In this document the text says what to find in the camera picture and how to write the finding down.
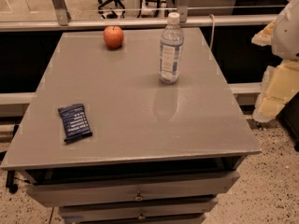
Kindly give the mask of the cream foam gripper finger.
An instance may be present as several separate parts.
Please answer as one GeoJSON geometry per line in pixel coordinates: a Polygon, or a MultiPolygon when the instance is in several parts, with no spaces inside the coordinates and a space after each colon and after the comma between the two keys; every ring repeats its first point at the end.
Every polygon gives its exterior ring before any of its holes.
{"type": "Polygon", "coordinates": [[[270,45],[274,26],[275,26],[274,21],[268,23],[259,33],[257,33],[251,39],[251,42],[255,45],[262,46],[262,47],[270,45]]]}
{"type": "Polygon", "coordinates": [[[274,119],[298,92],[298,61],[283,60],[277,67],[268,66],[263,74],[261,93],[252,118],[257,122],[274,119]]]}

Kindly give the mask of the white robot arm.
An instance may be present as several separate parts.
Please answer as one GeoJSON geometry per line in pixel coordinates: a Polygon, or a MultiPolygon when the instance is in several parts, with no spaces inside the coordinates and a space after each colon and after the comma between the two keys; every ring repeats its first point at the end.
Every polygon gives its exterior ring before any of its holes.
{"type": "Polygon", "coordinates": [[[282,59],[277,67],[266,68],[252,114],[255,121],[268,122],[299,92],[299,0],[291,0],[251,42],[269,45],[282,59]]]}

